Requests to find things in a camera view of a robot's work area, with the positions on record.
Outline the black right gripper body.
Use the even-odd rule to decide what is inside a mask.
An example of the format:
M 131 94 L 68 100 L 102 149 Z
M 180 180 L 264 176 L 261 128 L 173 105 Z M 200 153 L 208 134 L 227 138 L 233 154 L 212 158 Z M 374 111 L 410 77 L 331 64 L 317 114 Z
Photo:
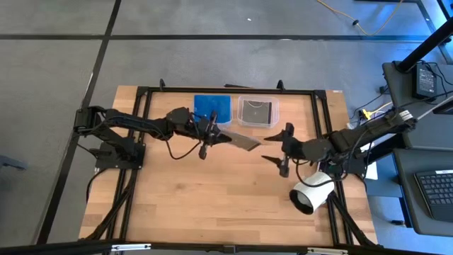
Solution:
M 291 123 L 286 123 L 285 129 L 282 131 L 282 151 L 284 156 L 279 166 L 280 175 L 289 176 L 289 161 L 305 159 L 302 142 L 294 137 L 294 126 Z

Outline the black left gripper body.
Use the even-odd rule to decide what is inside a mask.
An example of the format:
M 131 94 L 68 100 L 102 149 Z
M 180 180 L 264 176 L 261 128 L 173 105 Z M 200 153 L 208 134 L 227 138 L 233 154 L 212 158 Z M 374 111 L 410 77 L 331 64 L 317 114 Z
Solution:
M 207 147 L 211 145 L 214 136 L 212 129 L 216 120 L 217 113 L 215 111 L 212 111 L 208 118 L 190 113 L 190 137 L 198 140 L 201 144 L 200 151 L 198 152 L 198 156 L 201 159 L 206 159 Z

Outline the black diagonal pole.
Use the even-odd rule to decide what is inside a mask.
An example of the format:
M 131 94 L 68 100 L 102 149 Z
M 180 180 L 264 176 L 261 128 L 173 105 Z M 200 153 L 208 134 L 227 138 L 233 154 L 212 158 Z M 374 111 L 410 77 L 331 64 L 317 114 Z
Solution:
M 397 67 L 402 72 L 410 70 L 427 53 L 443 43 L 453 33 L 453 17 L 449 18 L 432 35 L 423 41 L 411 54 L 409 54 Z

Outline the silver metal bracket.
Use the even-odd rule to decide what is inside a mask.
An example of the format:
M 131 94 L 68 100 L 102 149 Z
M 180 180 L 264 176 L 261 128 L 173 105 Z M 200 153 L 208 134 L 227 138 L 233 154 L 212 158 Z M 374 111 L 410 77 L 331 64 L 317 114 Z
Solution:
M 347 250 L 344 249 L 331 249 L 331 248 L 321 248 L 321 247 L 308 247 L 306 255 L 315 254 L 315 255 L 349 255 Z
M 114 244 L 111 246 L 111 251 L 136 251 L 150 248 L 151 244 Z

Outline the black desk crossbar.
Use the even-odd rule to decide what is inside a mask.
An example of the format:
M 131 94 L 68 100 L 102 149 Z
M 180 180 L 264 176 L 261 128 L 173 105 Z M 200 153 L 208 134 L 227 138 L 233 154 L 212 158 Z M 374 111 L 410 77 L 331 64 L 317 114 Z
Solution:
M 393 137 L 379 143 L 371 148 L 364 158 L 364 163 L 371 164 L 388 154 L 391 154 L 394 149 L 405 149 L 406 144 L 402 134 L 396 134 Z

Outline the black keyboard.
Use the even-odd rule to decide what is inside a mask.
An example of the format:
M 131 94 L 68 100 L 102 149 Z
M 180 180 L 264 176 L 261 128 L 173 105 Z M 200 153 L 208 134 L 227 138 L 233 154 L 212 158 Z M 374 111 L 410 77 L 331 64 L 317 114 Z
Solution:
M 453 222 L 453 170 L 422 171 L 414 176 L 431 218 Z

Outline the blue jewel case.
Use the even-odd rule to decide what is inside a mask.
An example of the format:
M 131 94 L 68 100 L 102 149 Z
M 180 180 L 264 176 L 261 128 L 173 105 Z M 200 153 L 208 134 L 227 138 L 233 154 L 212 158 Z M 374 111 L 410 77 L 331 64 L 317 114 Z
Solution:
M 195 120 L 201 117 L 209 118 L 214 111 L 217 114 L 217 124 L 230 124 L 232 120 L 231 96 L 225 95 L 194 95 Z

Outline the black power adapter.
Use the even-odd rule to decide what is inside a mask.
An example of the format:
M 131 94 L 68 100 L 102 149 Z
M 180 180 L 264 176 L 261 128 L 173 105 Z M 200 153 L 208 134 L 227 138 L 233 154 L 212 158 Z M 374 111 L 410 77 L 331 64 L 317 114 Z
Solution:
M 417 64 L 412 69 L 412 97 L 427 102 L 434 101 L 437 95 L 437 78 L 425 64 Z

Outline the dark grey side desk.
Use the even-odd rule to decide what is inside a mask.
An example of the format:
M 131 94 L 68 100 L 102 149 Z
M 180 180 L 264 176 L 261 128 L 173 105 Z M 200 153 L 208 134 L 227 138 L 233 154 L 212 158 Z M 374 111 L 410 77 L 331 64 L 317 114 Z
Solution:
M 431 218 L 414 176 L 422 171 L 453 170 L 453 152 L 395 149 L 393 155 L 412 228 L 418 234 L 453 237 L 453 222 Z
M 433 105 L 412 97 L 412 74 L 398 72 L 390 62 L 382 69 L 394 107 L 409 111 L 414 118 L 421 117 L 414 130 L 402 134 L 405 145 L 411 149 L 453 151 L 453 114 L 434 114 L 430 111 Z

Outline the white cylinder with dark opening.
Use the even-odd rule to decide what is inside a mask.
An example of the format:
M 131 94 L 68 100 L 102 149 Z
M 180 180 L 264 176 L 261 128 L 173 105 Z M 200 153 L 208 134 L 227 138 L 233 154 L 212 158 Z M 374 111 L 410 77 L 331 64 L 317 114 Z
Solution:
M 333 179 L 328 174 L 317 171 L 299 180 L 289 192 L 289 200 L 301 213 L 312 215 L 320 205 L 326 202 L 333 189 Z

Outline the black aluminium table frame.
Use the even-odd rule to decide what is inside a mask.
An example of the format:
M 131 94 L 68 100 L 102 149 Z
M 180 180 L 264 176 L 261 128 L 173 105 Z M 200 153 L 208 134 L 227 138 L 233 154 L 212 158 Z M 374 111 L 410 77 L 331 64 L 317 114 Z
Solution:
M 344 96 L 339 91 L 285 89 L 215 89 L 119 86 L 114 108 L 149 118 L 161 118 L 181 106 L 191 107 L 194 95 L 272 96 L 279 101 L 280 120 L 273 128 L 230 128 L 257 137 L 262 145 L 251 152 L 221 144 L 200 159 L 194 141 L 174 137 L 160 142 L 140 135 L 146 145 L 143 167 L 137 172 L 107 170 L 93 181 L 80 237 L 92 234 L 117 200 L 127 181 L 132 195 L 107 231 L 108 237 L 131 242 L 170 244 L 237 244 L 331 247 L 355 243 L 332 205 L 312 215 L 299 212 L 289 191 L 313 166 L 292 167 L 288 178 L 262 155 L 277 157 L 280 146 L 266 137 L 291 122 L 299 140 L 310 140 L 346 123 Z

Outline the black overhead rig beam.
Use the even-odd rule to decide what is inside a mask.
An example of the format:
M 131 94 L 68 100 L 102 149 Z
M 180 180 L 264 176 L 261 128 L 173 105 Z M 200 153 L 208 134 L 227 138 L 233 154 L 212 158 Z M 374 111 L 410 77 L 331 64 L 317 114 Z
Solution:
M 237 244 L 170 244 L 170 243 L 141 243 L 124 242 L 119 239 L 81 240 L 53 244 L 35 244 L 28 246 L 12 246 L 0 248 L 0 255 L 93 255 L 111 251 L 114 244 L 151 244 L 147 250 L 188 250 L 188 251 L 217 251 L 222 254 L 237 254 L 239 252 L 285 252 L 306 255 L 308 247 L 321 247 L 347 250 L 349 255 L 439 255 L 433 253 L 387 249 L 382 246 L 357 246 L 339 244 L 335 246 L 277 246 L 277 245 L 237 245 Z

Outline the clear jewel case black tray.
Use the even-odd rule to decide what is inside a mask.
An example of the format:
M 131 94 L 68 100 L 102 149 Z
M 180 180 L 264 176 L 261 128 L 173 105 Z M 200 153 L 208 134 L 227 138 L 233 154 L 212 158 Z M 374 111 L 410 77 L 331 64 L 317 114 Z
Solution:
M 272 103 L 263 101 L 244 101 L 242 120 L 251 124 L 270 124 Z
M 228 141 L 229 144 L 244 149 L 248 152 L 261 145 L 260 140 L 254 137 L 245 136 L 230 130 L 221 130 L 221 134 L 227 136 L 230 139 Z

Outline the white paper sheet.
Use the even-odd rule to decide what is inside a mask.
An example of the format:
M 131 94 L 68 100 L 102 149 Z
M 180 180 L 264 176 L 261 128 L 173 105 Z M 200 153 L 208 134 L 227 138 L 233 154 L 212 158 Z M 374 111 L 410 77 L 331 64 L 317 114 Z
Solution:
M 378 173 L 377 173 L 377 163 L 373 162 L 367 166 L 367 171 L 365 174 L 366 179 L 370 180 L 377 180 L 378 179 Z

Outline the grey furniture foot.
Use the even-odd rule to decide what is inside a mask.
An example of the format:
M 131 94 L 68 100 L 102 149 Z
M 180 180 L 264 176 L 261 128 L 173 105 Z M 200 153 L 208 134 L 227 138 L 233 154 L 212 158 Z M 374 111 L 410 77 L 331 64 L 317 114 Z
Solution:
M 0 155 L 0 169 L 4 166 L 10 166 L 18 170 L 25 170 L 27 168 L 27 164 L 24 162 Z

